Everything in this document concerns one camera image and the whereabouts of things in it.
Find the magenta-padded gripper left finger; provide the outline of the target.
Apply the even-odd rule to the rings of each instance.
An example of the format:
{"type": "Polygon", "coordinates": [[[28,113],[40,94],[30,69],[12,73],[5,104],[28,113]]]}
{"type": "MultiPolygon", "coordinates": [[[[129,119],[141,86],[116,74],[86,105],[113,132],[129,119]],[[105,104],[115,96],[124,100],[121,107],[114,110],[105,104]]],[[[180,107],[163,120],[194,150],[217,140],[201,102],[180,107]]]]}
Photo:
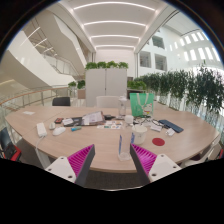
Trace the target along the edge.
{"type": "Polygon", "coordinates": [[[76,185],[84,186],[94,156],[95,145],[92,144],[68,157],[58,157],[46,171],[76,185]]]}

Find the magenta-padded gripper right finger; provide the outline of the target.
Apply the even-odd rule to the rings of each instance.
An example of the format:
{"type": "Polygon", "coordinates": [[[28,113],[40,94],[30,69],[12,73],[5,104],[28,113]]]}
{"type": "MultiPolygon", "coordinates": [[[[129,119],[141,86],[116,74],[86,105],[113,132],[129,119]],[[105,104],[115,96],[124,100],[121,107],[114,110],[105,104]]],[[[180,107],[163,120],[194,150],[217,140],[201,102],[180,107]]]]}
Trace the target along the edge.
{"type": "Polygon", "coordinates": [[[167,155],[156,155],[135,144],[130,145],[130,154],[143,186],[181,169],[167,155]]]}

